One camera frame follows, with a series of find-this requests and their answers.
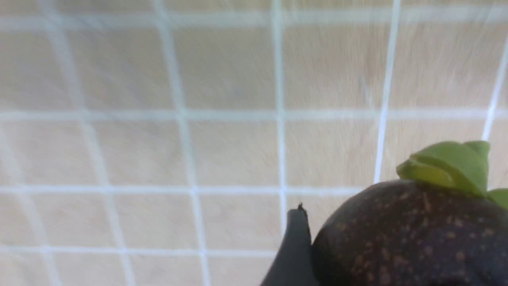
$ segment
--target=green leaf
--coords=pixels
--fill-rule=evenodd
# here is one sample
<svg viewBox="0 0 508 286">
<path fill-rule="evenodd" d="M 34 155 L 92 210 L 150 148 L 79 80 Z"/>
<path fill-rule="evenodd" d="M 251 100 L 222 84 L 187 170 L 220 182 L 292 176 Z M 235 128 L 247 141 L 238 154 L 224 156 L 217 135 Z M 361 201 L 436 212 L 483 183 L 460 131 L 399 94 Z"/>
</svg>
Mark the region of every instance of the green leaf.
<svg viewBox="0 0 508 286">
<path fill-rule="evenodd" d="M 485 161 L 489 160 L 490 143 L 487 141 L 468 141 L 464 145 L 473 149 Z"/>
<path fill-rule="evenodd" d="M 397 174 L 403 180 L 432 182 L 433 184 L 448 188 L 454 188 L 456 186 L 452 176 L 445 170 L 420 163 L 411 158 L 397 166 Z"/>
<path fill-rule="evenodd" d="M 487 193 L 487 196 L 491 201 L 508 209 L 508 189 L 493 189 Z"/>
<path fill-rule="evenodd" d="M 403 179 L 422 180 L 486 197 L 489 148 L 478 141 L 439 142 L 412 154 L 409 162 L 397 167 L 397 174 Z"/>
</svg>

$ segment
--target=spotted skin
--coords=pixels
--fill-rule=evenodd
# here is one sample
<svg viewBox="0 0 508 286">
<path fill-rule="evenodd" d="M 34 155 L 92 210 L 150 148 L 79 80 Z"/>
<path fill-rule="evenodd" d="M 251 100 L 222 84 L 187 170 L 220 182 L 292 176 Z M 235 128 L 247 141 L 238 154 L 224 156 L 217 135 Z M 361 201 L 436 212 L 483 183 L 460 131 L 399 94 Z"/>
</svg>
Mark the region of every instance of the spotted skin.
<svg viewBox="0 0 508 286">
<path fill-rule="evenodd" d="M 312 246 L 322 286 L 508 285 L 507 254 L 508 211 L 406 180 L 350 198 Z"/>
</svg>

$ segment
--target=beige tile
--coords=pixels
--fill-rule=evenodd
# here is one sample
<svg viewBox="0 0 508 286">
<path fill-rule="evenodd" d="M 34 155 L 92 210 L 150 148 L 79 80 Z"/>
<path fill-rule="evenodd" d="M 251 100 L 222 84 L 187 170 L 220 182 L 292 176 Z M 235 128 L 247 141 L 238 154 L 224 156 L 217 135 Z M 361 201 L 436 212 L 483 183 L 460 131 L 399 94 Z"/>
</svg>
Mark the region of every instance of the beige tile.
<svg viewBox="0 0 508 286">
<path fill-rule="evenodd" d="M 36 253 L 0 253 L 0 285 L 50 286 L 42 257 Z"/>
<path fill-rule="evenodd" d="M 377 148 L 374 120 L 287 122 L 285 132 L 289 185 L 372 184 Z"/>
<path fill-rule="evenodd" d="M 0 111 L 73 108 L 44 31 L 0 32 L 0 54 Z"/>
<path fill-rule="evenodd" d="M 381 180 L 398 179 L 397 165 L 411 153 L 445 140 L 480 140 L 484 120 L 388 120 Z"/>
<path fill-rule="evenodd" d="M 151 10 L 150 1 L 147 0 L 55 0 L 55 3 L 63 13 L 135 13 Z"/>
<path fill-rule="evenodd" d="M 274 122 L 192 122 L 190 130 L 199 184 L 278 184 Z"/>
<path fill-rule="evenodd" d="M 77 122 L 8 122 L 5 133 L 28 184 L 94 184 L 82 130 Z"/>
<path fill-rule="evenodd" d="M 489 5 L 503 4 L 506 0 L 402 0 L 402 5 Z"/>
<path fill-rule="evenodd" d="M 391 6 L 392 2 L 393 0 L 282 0 L 283 6 L 291 10 Z"/>
<path fill-rule="evenodd" d="M 201 207 L 209 248 L 278 248 L 281 240 L 278 196 L 203 195 Z"/>
<path fill-rule="evenodd" d="M 57 253 L 54 257 L 62 285 L 125 285 L 120 257 L 116 254 Z"/>
<path fill-rule="evenodd" d="M 489 187 L 508 188 L 508 142 L 507 119 L 497 119 L 492 125 L 489 142 L 491 144 L 489 154 Z"/>
<path fill-rule="evenodd" d="M 202 286 L 201 262 L 197 256 L 135 255 L 131 263 L 138 286 Z"/>
<path fill-rule="evenodd" d="M 68 35 L 90 108 L 172 107 L 157 30 L 73 31 Z"/>
<path fill-rule="evenodd" d="M 48 241 L 55 246 L 115 246 L 100 194 L 33 195 Z"/>
<path fill-rule="evenodd" d="M 0 247 L 11 245 L 31 246 L 37 245 L 37 242 L 16 195 L 0 193 Z"/>
<path fill-rule="evenodd" d="M 112 184 L 185 185 L 185 162 L 175 122 L 97 122 Z"/>
<path fill-rule="evenodd" d="M 165 0 L 166 6 L 171 10 L 185 12 L 201 11 L 256 11 L 269 10 L 271 0 Z"/>
<path fill-rule="evenodd" d="M 297 208 L 299 203 L 303 204 L 309 219 L 310 234 L 314 240 L 323 223 L 347 199 L 347 196 L 289 194 L 287 210 Z"/>
<path fill-rule="evenodd" d="M 209 258 L 213 286 L 257 286 L 265 278 L 271 258 Z"/>
<path fill-rule="evenodd" d="M 15 183 L 12 171 L 9 170 L 7 160 L 0 155 L 0 186 L 9 186 Z"/>
<path fill-rule="evenodd" d="M 399 29 L 390 105 L 487 107 L 505 24 L 414 24 Z"/>
<path fill-rule="evenodd" d="M 119 194 L 115 203 L 128 247 L 197 248 L 188 194 Z"/>
<path fill-rule="evenodd" d="M 507 108 L 508 107 L 508 73 L 506 74 L 506 77 L 504 78 L 503 86 L 501 87 L 501 90 L 499 91 L 499 99 L 498 99 L 497 105 L 500 108 Z"/>
<path fill-rule="evenodd" d="M 24 16 L 39 13 L 36 0 L 0 0 L 0 7 L 1 16 Z"/>
<path fill-rule="evenodd" d="M 295 26 L 284 33 L 285 105 L 374 108 L 383 96 L 388 25 Z"/>
<path fill-rule="evenodd" d="M 269 27 L 182 28 L 174 36 L 188 107 L 275 107 Z"/>
</svg>

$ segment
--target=black object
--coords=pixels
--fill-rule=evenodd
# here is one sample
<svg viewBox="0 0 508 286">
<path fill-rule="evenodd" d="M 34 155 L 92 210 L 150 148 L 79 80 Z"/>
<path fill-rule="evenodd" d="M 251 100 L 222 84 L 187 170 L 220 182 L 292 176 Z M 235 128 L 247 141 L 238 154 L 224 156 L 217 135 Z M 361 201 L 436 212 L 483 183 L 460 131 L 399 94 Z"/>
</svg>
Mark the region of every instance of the black object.
<svg viewBox="0 0 508 286">
<path fill-rule="evenodd" d="M 311 238 L 302 204 L 288 211 L 288 226 L 279 251 L 261 286 L 319 286 L 311 263 Z"/>
</svg>

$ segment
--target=white grout line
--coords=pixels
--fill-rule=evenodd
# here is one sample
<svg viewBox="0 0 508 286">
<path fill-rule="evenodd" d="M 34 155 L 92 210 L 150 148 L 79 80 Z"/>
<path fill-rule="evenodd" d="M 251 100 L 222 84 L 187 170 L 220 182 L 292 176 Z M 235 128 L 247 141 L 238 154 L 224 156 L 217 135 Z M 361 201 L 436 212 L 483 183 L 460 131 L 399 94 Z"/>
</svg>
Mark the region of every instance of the white grout line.
<svg viewBox="0 0 508 286">
<path fill-rule="evenodd" d="M 155 13 L 114 14 L 73 14 L 58 15 L 49 11 L 45 16 L 4 16 L 0 17 L 0 31 L 42 31 L 48 23 L 66 30 L 110 30 L 122 28 L 156 27 Z M 210 13 L 168 13 L 165 21 L 173 26 L 202 27 L 246 27 L 268 26 L 268 12 L 210 12 Z M 281 14 L 286 25 L 305 24 L 351 24 L 387 23 L 392 21 L 390 7 L 327 9 L 327 10 L 286 10 Z M 404 7 L 400 12 L 400 23 L 419 22 L 507 22 L 508 5 L 460 5 L 460 6 L 418 6 Z"/>
<path fill-rule="evenodd" d="M 399 29 L 400 0 L 393 0 L 392 24 L 388 39 L 388 52 L 386 60 L 385 83 L 383 86 L 383 104 L 379 116 L 379 134 L 377 136 L 376 165 L 374 170 L 374 183 L 378 183 L 381 177 L 383 165 L 383 148 L 385 145 L 386 120 L 392 86 L 393 66 L 395 62 L 395 49 L 397 45 L 397 33 Z"/>
<path fill-rule="evenodd" d="M 455 108 L 455 109 L 390 109 L 387 119 L 483 119 L 487 116 L 487 108 Z M 0 122 L 8 121 L 174 121 L 178 117 L 188 121 L 276 121 L 279 117 L 284 121 L 319 121 L 343 119 L 374 119 L 381 110 L 369 109 L 324 109 L 324 110 L 187 110 L 177 114 L 174 110 L 107 110 L 90 111 L 0 111 Z"/>
<path fill-rule="evenodd" d="M 388 120 L 453 120 L 453 119 L 484 119 L 487 109 L 455 108 L 455 109 L 392 109 L 387 114 Z"/>
<path fill-rule="evenodd" d="M 24 189 L 25 186 L 23 185 L 23 183 L 25 180 L 23 172 L 21 170 L 18 160 L 16 159 L 16 155 L 14 154 L 14 151 L 12 150 L 9 141 L 7 140 L 7 137 L 3 130 L 3 126 L 0 126 L 0 156 L 2 156 L 6 160 L 6 163 L 9 166 L 9 170 L 12 173 L 12 177 L 14 177 L 14 180 L 18 184 L 21 184 L 18 187 Z M 34 232 L 37 243 L 41 245 L 42 250 L 46 249 L 48 245 L 46 230 L 44 229 L 42 220 L 40 218 L 39 213 L 37 212 L 37 208 L 33 200 L 28 194 L 22 191 L 15 192 L 14 194 L 18 198 L 19 202 L 21 203 L 26 213 L 28 222 L 30 224 L 31 229 Z M 42 251 L 41 254 L 44 260 L 46 272 L 48 273 L 51 285 L 61 286 L 61 281 L 58 275 L 53 254 L 47 251 Z"/>
<path fill-rule="evenodd" d="M 392 9 L 377 7 L 366 9 L 284 11 L 283 23 L 287 26 L 305 24 L 389 23 Z"/>
<path fill-rule="evenodd" d="M 153 255 L 153 256 L 199 256 L 196 249 L 151 249 L 151 248 L 114 248 L 114 247 L 79 247 L 79 246 L 7 246 L 0 247 L 0 253 L 5 252 L 53 252 L 53 253 L 125 253 L 127 255 Z M 270 250 L 243 250 L 243 249 L 211 249 L 208 256 L 236 257 L 236 258 L 273 258 L 276 251 Z"/>
<path fill-rule="evenodd" d="M 498 119 L 507 119 L 508 118 L 508 109 L 498 108 L 495 112 L 495 117 Z"/>
<path fill-rule="evenodd" d="M 401 23 L 421 22 L 492 22 L 508 21 L 508 5 L 487 5 L 487 6 L 421 6 L 404 7 L 401 9 Z"/>
<path fill-rule="evenodd" d="M 51 3 L 40 1 L 41 8 L 56 18 L 56 21 L 60 21 L 56 10 L 52 7 Z M 81 81 L 77 74 L 77 68 L 75 66 L 74 58 L 71 52 L 71 48 L 66 39 L 65 32 L 59 29 L 58 26 L 54 26 L 50 23 L 47 24 L 47 31 L 51 40 L 51 44 L 55 51 L 58 63 L 60 65 L 62 74 L 64 74 L 67 82 L 69 93 L 72 95 L 72 99 L 78 110 L 82 114 L 82 119 L 88 116 L 88 111 L 85 105 L 85 98 L 81 89 Z M 116 206 L 113 201 L 113 197 L 109 188 L 109 178 L 107 174 L 106 164 L 101 154 L 99 142 L 93 126 L 90 122 L 80 120 L 80 127 L 85 138 L 85 143 L 88 148 L 88 152 L 91 156 L 93 168 L 96 172 L 96 176 L 101 185 L 103 185 L 102 196 L 105 201 L 106 211 L 108 214 L 109 223 L 113 231 L 115 242 L 120 249 L 125 249 L 125 242 L 123 233 L 120 226 L 118 213 Z M 129 257 L 126 254 L 120 253 L 121 263 L 124 269 L 125 280 L 127 286 L 135 286 L 134 272 L 132 271 L 132 265 Z"/>
<path fill-rule="evenodd" d="M 280 210 L 280 232 L 283 236 L 287 224 L 287 200 L 286 200 L 286 174 L 285 174 L 285 128 L 284 128 L 284 66 L 283 66 L 283 34 L 280 0 L 272 1 L 272 44 L 273 61 L 275 71 L 275 97 L 277 107 L 277 148 L 279 155 L 279 210 Z"/>
<path fill-rule="evenodd" d="M 268 26 L 270 14 L 264 12 L 208 12 L 208 13 L 169 13 L 171 26 L 252 27 Z"/>
<path fill-rule="evenodd" d="M 161 37 L 166 69 L 171 83 L 173 100 L 177 110 L 177 122 L 180 129 L 180 140 L 184 153 L 187 179 L 191 187 L 190 194 L 193 202 L 194 224 L 196 226 L 196 233 L 198 236 L 203 285 L 211 286 L 210 268 L 208 267 L 208 258 L 206 256 L 207 249 L 203 213 L 201 210 L 199 194 L 196 188 L 196 166 L 194 165 L 192 138 L 186 121 L 187 113 L 185 109 L 183 87 L 180 78 L 178 60 L 176 57 L 173 33 L 171 28 L 168 27 L 168 23 L 171 21 L 171 16 L 161 0 L 152 0 L 151 3 L 153 8 L 157 11 L 160 19 L 157 23 L 157 29 Z"/>
<path fill-rule="evenodd" d="M 492 99 L 489 104 L 489 111 L 487 113 L 487 119 L 485 120 L 485 127 L 483 128 L 482 140 L 488 140 L 490 132 L 492 131 L 492 124 L 494 123 L 497 101 L 499 100 L 499 93 L 503 87 L 504 79 L 506 78 L 506 69 L 508 66 L 508 34 L 504 43 L 504 51 L 499 61 L 499 68 L 497 70 L 496 84 L 492 91 Z"/>
<path fill-rule="evenodd" d="M 337 188 L 313 188 L 298 187 L 289 188 L 287 194 L 304 196 L 353 196 L 364 190 L 364 187 L 337 187 Z"/>
<path fill-rule="evenodd" d="M 284 112 L 283 119 L 286 121 L 367 119 L 376 118 L 379 113 L 377 110 L 369 109 L 287 110 Z"/>
<path fill-rule="evenodd" d="M 287 187 L 286 194 L 302 195 L 355 195 L 365 187 L 343 186 L 343 187 Z M 24 186 L 6 186 L 0 187 L 0 192 L 4 193 L 100 193 L 111 192 L 112 194 L 158 194 L 158 193 L 179 193 L 188 194 L 191 192 L 189 187 L 174 186 L 153 186 L 153 185 L 135 185 L 135 186 L 51 186 L 51 185 L 24 185 Z M 203 195 L 269 195 L 280 194 L 279 186 L 267 187 L 246 187 L 246 186 L 214 186 L 196 187 L 195 193 Z"/>
</svg>

